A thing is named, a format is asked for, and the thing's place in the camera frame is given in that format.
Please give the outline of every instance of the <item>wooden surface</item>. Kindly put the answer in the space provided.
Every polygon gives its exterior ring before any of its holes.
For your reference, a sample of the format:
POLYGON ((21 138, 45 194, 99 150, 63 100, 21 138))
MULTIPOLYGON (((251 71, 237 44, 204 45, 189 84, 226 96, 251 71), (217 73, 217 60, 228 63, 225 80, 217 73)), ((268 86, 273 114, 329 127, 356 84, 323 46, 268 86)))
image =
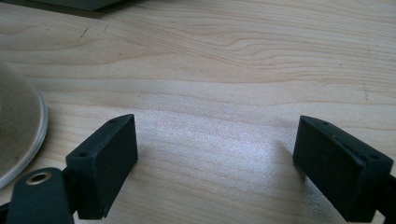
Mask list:
POLYGON ((139 162, 109 216, 77 223, 344 223, 293 166, 300 115, 396 159, 393 0, 32 6, 0 3, 0 62, 49 107, 25 172, 136 118, 139 162))

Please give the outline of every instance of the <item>black bracket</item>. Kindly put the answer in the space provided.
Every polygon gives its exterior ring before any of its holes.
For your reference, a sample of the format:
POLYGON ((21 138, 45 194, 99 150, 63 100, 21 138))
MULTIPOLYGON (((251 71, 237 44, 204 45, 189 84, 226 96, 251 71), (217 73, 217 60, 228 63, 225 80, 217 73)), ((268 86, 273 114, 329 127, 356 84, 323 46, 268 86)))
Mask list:
POLYGON ((74 223, 106 217, 137 162, 134 115, 109 120, 66 156, 61 171, 44 168, 17 181, 0 223, 74 223))
POLYGON ((348 222, 396 223, 393 160, 327 121, 300 117, 293 160, 348 222))

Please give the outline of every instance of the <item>round metal plate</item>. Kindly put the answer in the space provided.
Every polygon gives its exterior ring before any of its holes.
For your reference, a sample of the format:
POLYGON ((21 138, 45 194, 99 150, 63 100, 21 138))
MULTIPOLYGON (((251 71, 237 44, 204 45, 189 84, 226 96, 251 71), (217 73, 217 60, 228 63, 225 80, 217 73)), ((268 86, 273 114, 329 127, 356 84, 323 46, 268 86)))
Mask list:
POLYGON ((0 189, 32 160, 47 127, 48 111, 40 92, 0 64, 0 189))

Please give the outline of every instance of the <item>light wood tabletop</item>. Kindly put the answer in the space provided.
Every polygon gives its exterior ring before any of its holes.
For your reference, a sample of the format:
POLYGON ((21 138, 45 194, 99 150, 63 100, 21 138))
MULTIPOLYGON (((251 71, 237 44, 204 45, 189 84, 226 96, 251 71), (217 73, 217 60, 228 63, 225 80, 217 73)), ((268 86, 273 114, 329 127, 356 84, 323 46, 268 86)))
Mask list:
POLYGON ((0 2, 0 62, 49 108, 24 173, 135 115, 138 163, 106 219, 76 223, 345 223, 293 165, 301 115, 396 159, 394 0, 28 5, 0 2))

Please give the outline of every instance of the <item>wooden table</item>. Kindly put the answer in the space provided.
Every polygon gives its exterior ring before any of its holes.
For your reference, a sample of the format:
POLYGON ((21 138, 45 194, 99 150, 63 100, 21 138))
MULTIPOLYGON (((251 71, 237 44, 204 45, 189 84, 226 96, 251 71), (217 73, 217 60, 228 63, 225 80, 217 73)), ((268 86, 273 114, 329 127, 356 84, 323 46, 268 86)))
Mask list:
POLYGON ((396 159, 393 0, 21 5, 0 3, 0 62, 49 107, 25 172, 135 114, 138 164, 106 219, 77 223, 344 223, 293 165, 301 115, 396 159))

